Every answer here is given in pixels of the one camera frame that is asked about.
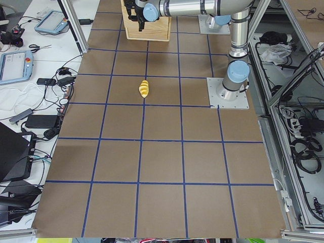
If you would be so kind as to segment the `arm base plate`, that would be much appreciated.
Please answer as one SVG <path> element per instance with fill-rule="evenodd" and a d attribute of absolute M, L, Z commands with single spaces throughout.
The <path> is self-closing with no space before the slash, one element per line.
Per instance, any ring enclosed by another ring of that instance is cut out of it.
<path fill-rule="evenodd" d="M 199 15 L 198 22 L 200 34 L 230 35 L 230 21 L 230 15 Z"/>
<path fill-rule="evenodd" d="M 208 77 L 207 88 L 211 109 L 249 109 L 244 85 L 238 91 L 229 91 L 223 87 L 223 78 Z"/>

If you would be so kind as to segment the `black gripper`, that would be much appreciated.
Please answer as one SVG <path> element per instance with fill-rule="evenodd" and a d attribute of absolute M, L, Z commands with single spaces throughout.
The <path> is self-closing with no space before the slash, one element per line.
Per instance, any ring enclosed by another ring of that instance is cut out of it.
<path fill-rule="evenodd" d="M 126 0 L 126 10 L 128 19 L 139 23 L 139 31 L 142 32 L 145 27 L 145 18 L 143 10 L 146 0 Z"/>

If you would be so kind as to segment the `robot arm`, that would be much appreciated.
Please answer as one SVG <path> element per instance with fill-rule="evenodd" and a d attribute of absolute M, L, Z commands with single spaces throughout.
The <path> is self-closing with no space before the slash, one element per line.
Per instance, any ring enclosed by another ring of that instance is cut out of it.
<path fill-rule="evenodd" d="M 231 48 L 227 72 L 216 88 L 217 95 L 226 101 L 234 101 L 242 92 L 250 68 L 243 60 L 248 54 L 250 9 L 253 1 L 123 1 L 128 18 L 139 24 L 139 31 L 146 22 L 155 22 L 161 17 L 184 15 L 230 16 L 232 25 Z"/>

